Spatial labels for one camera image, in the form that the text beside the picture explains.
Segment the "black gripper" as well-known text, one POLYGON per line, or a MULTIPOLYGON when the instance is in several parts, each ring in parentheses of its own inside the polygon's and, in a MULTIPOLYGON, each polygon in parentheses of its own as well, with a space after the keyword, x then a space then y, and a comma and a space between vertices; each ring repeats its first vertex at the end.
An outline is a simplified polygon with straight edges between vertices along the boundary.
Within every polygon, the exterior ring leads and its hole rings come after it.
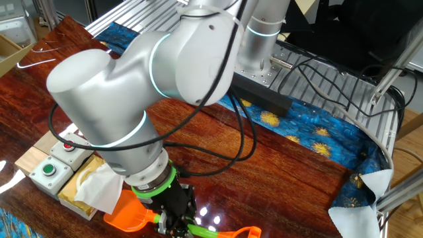
POLYGON ((157 223, 157 233, 173 238, 194 238, 188 228, 194 225, 192 218, 196 213, 194 187, 181 185, 177 180, 171 182, 162 193, 151 197, 152 203, 146 208, 155 213, 166 213, 157 223))

